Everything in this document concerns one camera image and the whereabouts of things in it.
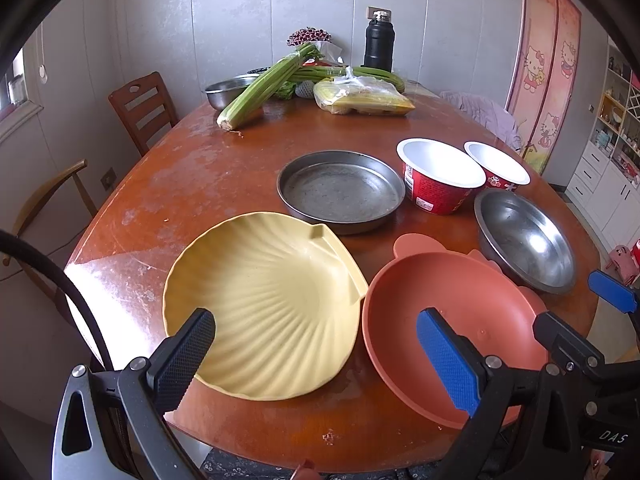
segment table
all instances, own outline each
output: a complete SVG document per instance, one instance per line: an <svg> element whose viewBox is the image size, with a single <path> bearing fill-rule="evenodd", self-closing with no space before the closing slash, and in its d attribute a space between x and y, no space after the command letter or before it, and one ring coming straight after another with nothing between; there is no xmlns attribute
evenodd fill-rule
<svg viewBox="0 0 640 480"><path fill-rule="evenodd" d="M241 133L218 129L214 111L204 104L173 128L102 206L66 267L100 325L116 369L133 357L151 355L162 341L164 281L197 235L242 213L286 212L276 178L291 159L317 150L355 150L380 158L400 173L396 145L411 137L442 140L461 149L465 141L479 140L510 151L449 104L425 96L412 99L416 109L407 118L332 116L302 99L269 102L263 117ZM586 277L599 268L598 251L562 199L527 170L531 183L518 193L558 225L577 263L573 290L542 299L586 335L597 303ZM342 241L370 282L393 258L396 238L409 232L437 238L454 251L478 248L469 201L452 216L435 216L405 200L385 226ZM82 322L79 328L92 344ZM340 373L306 396L252 402L194 380L166 420L207 444L252 460L293 468L308 458L327 472L435 460L457 434L417 415L386 387L370 362L362 333Z"/></svg>

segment hello kitty door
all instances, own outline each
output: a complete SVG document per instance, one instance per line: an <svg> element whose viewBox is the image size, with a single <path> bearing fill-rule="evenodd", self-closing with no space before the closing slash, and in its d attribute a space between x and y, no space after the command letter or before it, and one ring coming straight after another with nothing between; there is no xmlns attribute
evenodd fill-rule
<svg viewBox="0 0 640 480"><path fill-rule="evenodd" d="M556 143L574 83L580 11L570 0L525 0L520 59L508 110L520 155L542 173Z"/></svg>

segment red and white paper bowl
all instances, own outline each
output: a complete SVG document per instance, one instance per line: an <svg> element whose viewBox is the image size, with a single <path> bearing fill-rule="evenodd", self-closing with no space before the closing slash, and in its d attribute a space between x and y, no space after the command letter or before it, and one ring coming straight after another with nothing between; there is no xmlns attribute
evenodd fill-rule
<svg viewBox="0 0 640 480"><path fill-rule="evenodd" d="M437 140L403 140L398 144L398 155L404 163L407 197L434 214L453 213L486 180L484 171L470 156Z"/></svg>
<svg viewBox="0 0 640 480"><path fill-rule="evenodd" d="M465 151L486 173L486 186L514 191L526 186L531 177L522 165L504 152L482 142L465 142Z"/></svg>

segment round metal pan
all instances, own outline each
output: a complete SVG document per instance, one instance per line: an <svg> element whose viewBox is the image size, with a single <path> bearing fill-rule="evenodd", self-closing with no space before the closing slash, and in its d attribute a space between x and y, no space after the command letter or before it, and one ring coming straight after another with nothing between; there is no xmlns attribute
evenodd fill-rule
<svg viewBox="0 0 640 480"><path fill-rule="evenodd" d="M278 194L292 216L351 235L384 223L402 203L404 182L372 156L329 150L287 164L278 176Z"/></svg>

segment metal screw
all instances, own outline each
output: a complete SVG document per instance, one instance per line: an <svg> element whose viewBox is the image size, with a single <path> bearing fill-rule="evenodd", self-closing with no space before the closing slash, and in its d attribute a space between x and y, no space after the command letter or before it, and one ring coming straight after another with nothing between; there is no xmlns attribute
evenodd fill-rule
<svg viewBox="0 0 640 480"><path fill-rule="evenodd" d="M553 363L547 364L545 366L545 370L546 370L546 373L553 376L556 376L560 373L560 368L558 368L558 366Z"/></svg>
<svg viewBox="0 0 640 480"><path fill-rule="evenodd" d="M73 377L82 377L85 374L85 372L86 372L86 366L78 365L73 370L71 370L71 375L73 375Z"/></svg>
<svg viewBox="0 0 640 480"><path fill-rule="evenodd" d="M598 405L592 400L590 400L589 402L587 402L587 405L585 406L584 410L587 412L587 415L593 416L598 412Z"/></svg>
<svg viewBox="0 0 640 480"><path fill-rule="evenodd" d="M495 356L495 355L488 355L484 360L484 362L489 368L496 369L502 366L502 359L500 359L498 356Z"/></svg>
<svg viewBox="0 0 640 480"><path fill-rule="evenodd" d="M129 368L132 370L142 370L146 365L146 357L136 357L129 363Z"/></svg>

